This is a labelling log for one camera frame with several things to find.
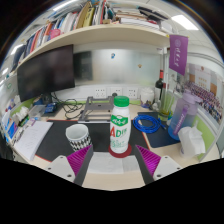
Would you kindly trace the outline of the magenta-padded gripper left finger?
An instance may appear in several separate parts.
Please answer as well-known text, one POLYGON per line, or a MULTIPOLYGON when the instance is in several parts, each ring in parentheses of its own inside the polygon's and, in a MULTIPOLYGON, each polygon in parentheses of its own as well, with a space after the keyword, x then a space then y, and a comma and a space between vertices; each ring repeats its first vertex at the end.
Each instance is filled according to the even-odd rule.
POLYGON ((90 145, 69 156, 58 156, 45 170, 81 186, 84 182, 92 156, 93 146, 90 145))

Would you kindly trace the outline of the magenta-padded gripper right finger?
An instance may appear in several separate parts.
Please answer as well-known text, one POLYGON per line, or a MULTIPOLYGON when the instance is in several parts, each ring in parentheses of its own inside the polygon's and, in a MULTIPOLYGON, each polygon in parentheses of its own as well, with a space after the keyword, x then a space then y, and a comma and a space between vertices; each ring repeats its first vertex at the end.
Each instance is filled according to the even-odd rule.
POLYGON ((160 157, 139 145, 135 146, 134 154, 145 184, 152 183, 182 169, 182 167, 168 155, 160 157))

